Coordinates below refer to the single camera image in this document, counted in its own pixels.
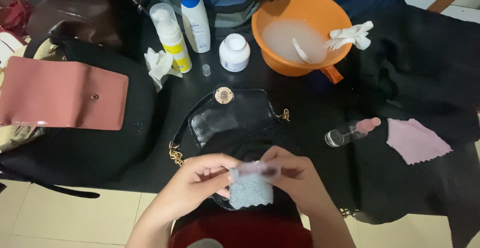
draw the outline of white plastic jar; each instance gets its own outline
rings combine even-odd
[[[220,63],[231,72],[243,70],[250,58],[250,45],[240,34],[230,34],[220,44]]]

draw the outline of white rag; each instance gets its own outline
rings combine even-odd
[[[183,77],[179,70],[172,68],[173,56],[171,54],[167,54],[164,51],[155,53],[152,48],[148,48],[144,56],[147,63],[148,75],[152,77],[157,92],[162,89],[162,82],[160,80],[166,74],[172,74],[180,78]]]
[[[366,49],[370,46],[370,40],[367,38],[368,30],[372,29],[374,24],[368,21],[362,25],[354,25],[351,28],[339,29],[330,31],[331,40],[325,43],[325,46],[330,50],[336,50],[344,44],[353,43],[355,47],[360,50]]]

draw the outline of clear spray bottle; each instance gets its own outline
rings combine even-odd
[[[360,121],[347,122],[325,134],[325,142],[331,147],[339,147],[350,143],[352,140],[367,136],[382,121],[378,117]]]

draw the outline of gold chain strap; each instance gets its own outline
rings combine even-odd
[[[283,110],[283,114],[280,116],[277,116],[278,118],[283,118],[286,121],[290,121],[290,112],[288,109]],[[182,166],[183,163],[185,162],[182,160],[183,154],[179,152],[180,145],[174,145],[173,142],[170,142],[170,145],[168,146],[169,149],[169,154],[170,154],[170,159],[175,160],[175,164]]]
[[[173,144],[173,142],[170,142],[170,145],[168,146],[170,152],[170,159],[175,160],[175,164],[182,166],[183,165],[183,154],[178,151],[180,148],[180,145],[176,146]]]
[[[283,119],[285,119],[286,121],[290,121],[290,120],[289,120],[290,112],[289,112],[288,109],[285,109],[285,110],[283,110],[283,114],[280,115],[280,116],[277,116],[277,117],[278,117],[278,118],[283,118]]]

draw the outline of pink wallet flap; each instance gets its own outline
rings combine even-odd
[[[120,130],[128,77],[79,62],[13,56],[4,69],[0,124]]]

